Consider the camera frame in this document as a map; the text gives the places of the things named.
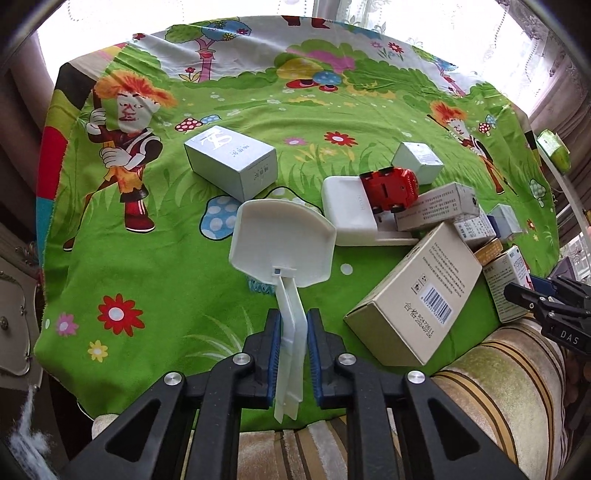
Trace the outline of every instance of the medicine box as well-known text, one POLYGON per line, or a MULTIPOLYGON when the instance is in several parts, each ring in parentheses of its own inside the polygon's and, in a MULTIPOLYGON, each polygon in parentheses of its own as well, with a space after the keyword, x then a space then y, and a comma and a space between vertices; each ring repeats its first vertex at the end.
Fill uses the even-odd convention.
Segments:
POLYGON ((211 127, 185 142, 193 171, 240 202, 277 179, 277 152, 255 138, 211 127))

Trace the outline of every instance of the cartoon tree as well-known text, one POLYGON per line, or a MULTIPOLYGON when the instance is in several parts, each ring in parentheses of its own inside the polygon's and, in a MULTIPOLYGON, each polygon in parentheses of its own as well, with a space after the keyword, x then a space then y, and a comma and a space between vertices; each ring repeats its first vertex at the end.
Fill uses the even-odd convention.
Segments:
POLYGON ((236 18, 215 20, 213 22, 205 21, 189 25, 173 25, 168 29, 165 40, 170 43, 186 43, 196 41, 199 45, 201 58, 201 72, 197 82, 206 82, 210 80, 212 72, 212 61, 215 60, 213 54, 215 50, 211 46, 217 41, 230 41, 239 35, 250 35, 251 28, 236 18))

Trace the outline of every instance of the white curtain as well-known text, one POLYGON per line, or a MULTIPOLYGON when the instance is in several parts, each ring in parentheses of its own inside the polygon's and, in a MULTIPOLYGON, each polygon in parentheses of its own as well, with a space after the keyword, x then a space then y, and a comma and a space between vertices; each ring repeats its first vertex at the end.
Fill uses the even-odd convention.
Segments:
POLYGON ((342 0, 337 19, 475 72, 527 114, 547 90, 559 51, 518 0, 342 0))
POLYGON ((154 33, 174 24, 215 18, 311 17, 313 10, 314 0, 66 0, 39 28, 38 35, 55 82, 64 63, 130 40, 135 33, 154 33))

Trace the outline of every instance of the metal screw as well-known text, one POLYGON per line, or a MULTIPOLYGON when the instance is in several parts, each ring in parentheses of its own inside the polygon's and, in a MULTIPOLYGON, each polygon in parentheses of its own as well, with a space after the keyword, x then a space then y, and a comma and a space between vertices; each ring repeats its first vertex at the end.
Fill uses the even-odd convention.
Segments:
POLYGON ((237 365, 246 365, 246 364, 250 363, 250 361, 251 361, 251 356, 248 355, 248 353, 237 353, 232 358, 232 362, 234 362, 237 365))
POLYGON ((342 353, 339 355, 339 363, 341 365, 353 365, 357 358, 352 353, 342 353))
POLYGON ((418 370, 412 370, 408 372, 407 378, 410 383, 415 383, 418 385, 425 381, 425 374, 418 370))
POLYGON ((178 372, 169 372, 164 376, 164 383, 170 385, 171 387, 178 385, 181 383, 183 376, 178 372))

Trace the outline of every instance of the pink flower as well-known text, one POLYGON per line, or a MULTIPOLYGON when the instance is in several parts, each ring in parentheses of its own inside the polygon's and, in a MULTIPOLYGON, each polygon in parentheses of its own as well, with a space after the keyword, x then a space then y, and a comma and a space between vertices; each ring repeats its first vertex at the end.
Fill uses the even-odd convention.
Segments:
POLYGON ((396 53, 404 53, 404 50, 402 49, 402 47, 400 45, 396 45, 393 42, 388 43, 388 47, 390 47, 396 53))
POLYGON ((56 332, 62 336, 75 335, 79 325, 74 323, 74 316, 72 314, 62 313, 56 323, 56 332))
POLYGON ((290 145, 292 147, 295 147, 296 145, 307 145, 308 144, 308 142, 306 140, 304 140, 303 138, 297 138, 297 137, 286 138, 284 140, 284 142, 287 145, 290 145))

